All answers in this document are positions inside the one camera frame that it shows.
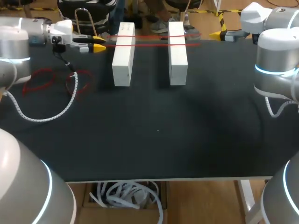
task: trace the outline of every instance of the white spiral cable wrap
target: white spiral cable wrap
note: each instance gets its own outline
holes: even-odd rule
[[[291,96],[294,100],[289,100],[289,101],[286,101],[284,102],[279,110],[277,111],[276,114],[273,113],[272,109],[271,109],[271,105],[270,105],[270,102],[269,102],[269,99],[268,97],[265,97],[265,101],[266,101],[266,105],[267,105],[267,108],[268,108],[268,111],[269,111],[269,114],[271,115],[271,117],[273,118],[277,118],[280,116],[280,114],[282,113],[282,111],[284,110],[284,108],[288,105],[291,105],[291,104],[297,104],[299,105],[299,102],[296,98],[296,88],[295,88],[295,82],[296,82],[296,78],[297,78],[297,74],[299,72],[299,69],[296,69],[293,73],[293,76],[292,76],[292,83],[291,83]]]
[[[24,118],[25,120],[27,121],[31,121],[31,122],[39,122],[39,123],[42,123],[42,122],[48,122],[48,121],[52,121],[52,120],[55,120],[57,118],[59,118],[60,116],[62,116],[65,112],[68,111],[68,109],[70,108],[70,106],[72,105],[73,101],[75,100],[75,97],[76,97],[76,94],[77,94],[77,90],[78,90],[78,74],[76,72],[74,72],[74,74],[72,75],[72,77],[75,77],[75,87],[74,87],[74,91],[73,91],[73,94],[71,96],[71,99],[68,103],[68,105],[65,107],[65,109],[63,111],[61,111],[59,114],[57,114],[56,116],[54,117],[51,117],[51,118],[46,118],[46,119],[32,119],[32,118],[29,118],[27,117],[25,114],[23,114],[22,110],[20,109],[16,99],[14,98],[14,96],[9,92],[5,92],[5,95],[8,95],[9,98],[12,100],[12,102],[14,103],[14,106],[16,107],[17,109],[17,112],[19,113],[19,115]]]
[[[280,114],[282,113],[282,111],[284,110],[284,108],[285,108],[286,106],[288,106],[288,105],[290,105],[290,104],[297,104],[294,100],[286,101],[286,102],[284,102],[284,103],[280,106],[280,108],[279,108],[279,110],[277,111],[277,113],[274,114],[273,111],[272,111],[272,109],[271,109],[271,105],[270,105],[270,102],[269,102],[268,97],[265,97],[265,101],[266,101],[266,105],[267,105],[269,114],[270,114],[271,117],[273,117],[273,118],[277,118],[277,117],[279,117]]]
[[[103,186],[101,188],[101,182],[98,183],[97,187],[97,198],[89,193],[90,197],[98,203],[103,208],[133,208],[140,209],[144,206],[144,203],[148,200],[149,194],[152,194],[155,198],[151,203],[157,202],[158,210],[159,210],[159,220],[158,224],[162,224],[163,222],[163,208],[161,201],[159,199],[159,187],[155,182],[151,182],[155,185],[157,192],[154,192],[152,189],[136,183],[136,182],[117,182],[112,187],[108,189],[106,192],[106,200],[109,204],[105,204],[102,201],[102,196],[104,196],[105,189],[107,186],[107,182],[103,182]],[[112,194],[113,189],[117,188],[116,192]],[[137,191],[143,192],[143,201],[141,203],[132,203],[130,202],[130,198]]]

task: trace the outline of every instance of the shoe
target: shoe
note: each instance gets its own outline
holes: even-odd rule
[[[173,17],[171,17],[168,22],[164,22],[162,20],[159,20],[158,22],[155,22],[151,24],[150,30],[155,34],[165,33],[168,32],[168,23],[169,22],[176,22],[177,20]]]

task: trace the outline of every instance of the white foam block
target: white foam block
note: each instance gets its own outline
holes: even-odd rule
[[[169,44],[185,44],[183,22],[169,22],[168,34],[182,35],[182,37],[168,37]],[[188,72],[186,46],[169,46],[168,57],[170,85],[186,85]]]
[[[121,22],[118,35],[135,36],[135,26],[132,22]],[[135,44],[135,37],[118,37],[112,62],[115,86],[130,86],[135,46],[120,46]]]

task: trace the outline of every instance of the black tabletop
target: black tabletop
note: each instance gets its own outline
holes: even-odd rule
[[[299,114],[289,106],[273,119],[253,88],[256,46],[202,41],[187,47],[186,86],[170,86],[168,49],[136,47],[130,87],[114,87],[113,49],[98,55],[68,50],[93,84],[61,118],[23,120],[12,102],[0,104],[0,128],[22,141],[65,181],[270,176],[298,150]],[[70,99],[69,74],[50,46],[31,49],[32,71],[52,68],[55,84],[22,96],[36,119],[59,113]],[[39,75],[29,84],[50,79]],[[88,78],[79,75],[82,87]],[[272,100],[274,108],[280,100]]]

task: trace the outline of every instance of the chair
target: chair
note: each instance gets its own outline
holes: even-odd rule
[[[32,18],[32,14],[30,11],[30,3],[32,3],[34,0],[4,0],[3,3],[5,5],[10,5],[10,6],[23,6],[25,15],[27,18]]]
[[[109,30],[109,13],[115,8],[117,0],[57,0],[60,15],[63,19],[72,20],[74,31],[77,31],[75,10],[78,8],[87,9],[92,16],[97,34]],[[78,22],[81,34],[94,35],[92,23],[88,13],[78,11]]]
[[[171,7],[177,8],[180,12],[180,21],[185,21],[185,12],[188,9],[199,8],[203,0],[189,0],[189,2],[182,2],[182,0],[166,0],[166,3]]]

